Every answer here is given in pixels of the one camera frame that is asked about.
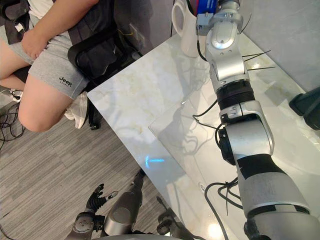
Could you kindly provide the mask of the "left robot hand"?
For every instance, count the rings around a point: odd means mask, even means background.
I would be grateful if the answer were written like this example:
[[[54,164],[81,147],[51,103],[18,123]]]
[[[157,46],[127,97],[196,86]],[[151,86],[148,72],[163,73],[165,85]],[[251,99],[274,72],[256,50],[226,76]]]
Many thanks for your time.
[[[104,184],[100,184],[98,187],[90,195],[89,199],[87,200],[85,206],[85,212],[95,214],[99,208],[101,208],[106,202],[115,198],[118,195],[118,191],[113,191],[107,195],[102,196],[104,189]]]

